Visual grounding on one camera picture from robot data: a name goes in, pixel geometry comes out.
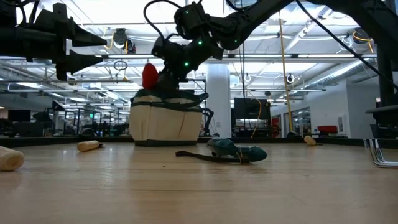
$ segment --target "white pillar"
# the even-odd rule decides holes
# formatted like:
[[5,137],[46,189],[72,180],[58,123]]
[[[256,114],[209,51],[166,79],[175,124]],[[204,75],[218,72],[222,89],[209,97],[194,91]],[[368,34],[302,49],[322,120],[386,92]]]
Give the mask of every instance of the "white pillar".
[[207,108],[214,112],[214,121],[211,121],[210,134],[217,132],[220,137],[231,137],[231,93],[229,69],[225,64],[208,65],[206,76]]

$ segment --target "wooden cylinder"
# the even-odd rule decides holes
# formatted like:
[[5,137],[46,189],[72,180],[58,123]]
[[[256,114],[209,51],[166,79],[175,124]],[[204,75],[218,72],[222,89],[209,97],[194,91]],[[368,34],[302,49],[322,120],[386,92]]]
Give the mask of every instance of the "wooden cylinder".
[[24,161],[23,153],[0,146],[0,171],[14,171],[20,168]]
[[98,141],[85,141],[85,142],[79,142],[77,144],[77,150],[79,150],[80,152],[86,152],[86,151],[90,151],[93,149],[97,149],[101,147],[101,144]]
[[316,140],[312,138],[311,136],[305,136],[304,137],[305,143],[307,143],[309,146],[314,146],[317,144]]

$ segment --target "table surface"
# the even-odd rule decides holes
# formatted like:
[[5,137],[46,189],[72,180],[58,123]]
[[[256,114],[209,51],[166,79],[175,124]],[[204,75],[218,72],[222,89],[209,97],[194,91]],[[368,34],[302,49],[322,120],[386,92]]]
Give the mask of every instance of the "table surface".
[[[363,147],[260,144],[251,165],[175,157],[193,147],[25,147],[0,173],[1,223],[398,223],[398,170]],[[386,152],[388,157],[397,152]]]

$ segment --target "teal toy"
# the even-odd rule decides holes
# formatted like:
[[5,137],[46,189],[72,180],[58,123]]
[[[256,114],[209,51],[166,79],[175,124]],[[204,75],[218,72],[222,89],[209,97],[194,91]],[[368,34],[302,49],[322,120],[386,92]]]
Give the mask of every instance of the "teal toy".
[[185,151],[176,152],[175,155],[196,157],[211,162],[239,162],[241,164],[261,161],[267,157],[267,153],[260,147],[236,146],[227,138],[212,138],[207,142],[207,148],[213,157]]

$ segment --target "metal clamp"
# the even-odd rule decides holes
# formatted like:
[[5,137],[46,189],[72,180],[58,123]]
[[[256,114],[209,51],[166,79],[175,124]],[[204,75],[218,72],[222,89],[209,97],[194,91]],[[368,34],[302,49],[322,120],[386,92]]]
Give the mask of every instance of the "metal clamp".
[[398,168],[398,162],[385,160],[377,139],[363,139],[365,149],[370,152],[373,164],[379,168]]

